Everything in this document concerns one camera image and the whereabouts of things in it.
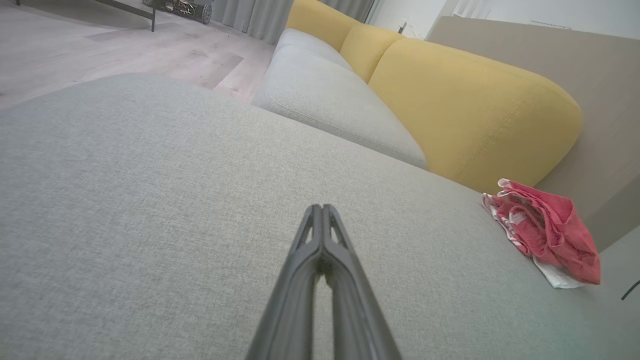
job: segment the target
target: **gray fabric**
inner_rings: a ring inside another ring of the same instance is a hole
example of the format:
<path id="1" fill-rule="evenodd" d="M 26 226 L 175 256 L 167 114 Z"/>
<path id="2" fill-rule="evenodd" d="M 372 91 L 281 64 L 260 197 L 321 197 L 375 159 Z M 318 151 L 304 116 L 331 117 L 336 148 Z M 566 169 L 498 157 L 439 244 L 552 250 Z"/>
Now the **gray fabric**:
<path id="1" fill-rule="evenodd" d="M 221 22 L 224 25 L 231 26 L 243 33 L 248 31 L 255 0 L 224 0 L 217 1 L 217 3 L 213 2 L 211 15 L 214 20 L 221 17 Z"/>
<path id="2" fill-rule="evenodd" d="M 426 168 L 400 120 L 353 72 L 293 46 L 281 48 L 253 105 Z"/>
<path id="3" fill-rule="evenodd" d="M 326 42 L 309 35 L 307 33 L 303 33 L 302 31 L 298 31 L 296 29 L 286 29 L 280 40 L 278 41 L 278 45 L 276 45 L 276 49 L 273 52 L 273 56 L 278 53 L 278 50 L 285 46 L 294 46 L 299 49 L 307 50 L 310 53 L 320 56 L 321 58 L 327 59 L 345 69 L 352 71 L 351 65 L 338 53 L 331 45 Z"/>
<path id="4" fill-rule="evenodd" d="M 617 302 L 552 289 L 478 193 L 140 74 L 0 111 L 0 358 L 243 359 L 314 202 L 340 211 L 406 360 L 640 350 Z"/>
<path id="5" fill-rule="evenodd" d="M 245 0 L 255 1 L 251 12 L 248 34 L 276 44 L 282 34 L 293 0 Z"/>

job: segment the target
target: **curtain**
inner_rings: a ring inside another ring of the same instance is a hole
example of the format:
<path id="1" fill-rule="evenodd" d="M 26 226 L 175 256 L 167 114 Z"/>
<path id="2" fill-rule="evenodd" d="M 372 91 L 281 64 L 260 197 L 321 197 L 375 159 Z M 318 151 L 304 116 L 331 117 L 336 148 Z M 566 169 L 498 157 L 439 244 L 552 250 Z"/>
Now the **curtain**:
<path id="1" fill-rule="evenodd" d="M 321 2 L 361 22 L 373 4 L 373 0 Z M 215 0 L 212 19 L 269 44 L 276 44 L 287 23 L 291 4 L 293 0 Z"/>

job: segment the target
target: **light wood floor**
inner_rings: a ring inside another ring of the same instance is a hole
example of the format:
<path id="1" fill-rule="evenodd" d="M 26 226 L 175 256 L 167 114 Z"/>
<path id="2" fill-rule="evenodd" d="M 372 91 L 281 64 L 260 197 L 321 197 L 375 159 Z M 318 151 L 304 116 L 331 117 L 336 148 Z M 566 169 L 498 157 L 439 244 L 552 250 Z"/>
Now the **light wood floor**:
<path id="1" fill-rule="evenodd" d="M 94 0 L 0 0 L 0 108 L 127 72 L 164 74 L 249 102 L 275 48 L 213 21 L 157 12 L 155 32 L 150 25 Z"/>

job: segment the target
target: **red cloth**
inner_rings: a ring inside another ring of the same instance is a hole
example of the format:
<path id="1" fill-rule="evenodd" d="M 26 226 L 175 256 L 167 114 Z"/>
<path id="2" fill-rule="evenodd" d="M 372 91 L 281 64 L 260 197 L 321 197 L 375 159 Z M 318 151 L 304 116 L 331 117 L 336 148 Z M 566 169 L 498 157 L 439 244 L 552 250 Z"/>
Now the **red cloth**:
<path id="1" fill-rule="evenodd" d="M 484 194 L 483 204 L 487 208 L 491 202 L 497 209 L 522 254 L 565 267 L 582 282 L 600 284 L 598 250 L 571 199 L 507 179 L 498 184 L 504 190 L 498 196 Z"/>

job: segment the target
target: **sofa cushion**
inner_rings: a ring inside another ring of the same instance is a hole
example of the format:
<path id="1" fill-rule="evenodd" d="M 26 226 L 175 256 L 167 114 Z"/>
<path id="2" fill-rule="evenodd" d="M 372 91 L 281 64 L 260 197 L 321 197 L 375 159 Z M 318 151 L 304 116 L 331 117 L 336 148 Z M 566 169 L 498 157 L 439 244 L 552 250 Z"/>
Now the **sofa cushion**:
<path id="1" fill-rule="evenodd" d="M 285 46 L 295 46 L 300 49 L 307 50 L 310 53 L 336 63 L 347 70 L 352 70 L 349 63 L 340 55 L 340 53 L 332 48 L 331 45 L 317 37 L 303 33 L 302 31 L 298 31 L 296 29 L 285 29 L 285 31 L 282 32 L 282 35 L 280 35 L 278 45 L 276 45 L 276 49 L 273 52 L 273 56 L 275 56 L 275 54 Z"/>
<path id="2" fill-rule="evenodd" d="M 358 75 L 303 49 L 274 55 L 252 103 L 426 168 L 420 147 Z"/>
<path id="3" fill-rule="evenodd" d="M 322 39 L 340 51 L 349 30 L 361 22 L 316 0 L 294 0 L 287 18 L 287 29 L 298 29 Z"/>
<path id="4" fill-rule="evenodd" d="M 404 360 L 640 350 L 599 287 L 552 289 L 475 191 L 180 81 L 0 111 L 0 170 L 3 359 L 244 359 L 315 202 L 340 211 Z M 314 359 L 333 359 L 318 286 Z"/>
<path id="5" fill-rule="evenodd" d="M 404 38 L 404 35 L 377 26 L 358 24 L 353 26 L 344 39 L 340 55 L 351 65 L 353 72 L 366 83 L 389 46 Z"/>
<path id="6" fill-rule="evenodd" d="M 369 86 L 418 142 L 429 171 L 479 192 L 534 186 L 572 148 L 578 104 L 532 72 L 418 39 L 394 42 Z"/>

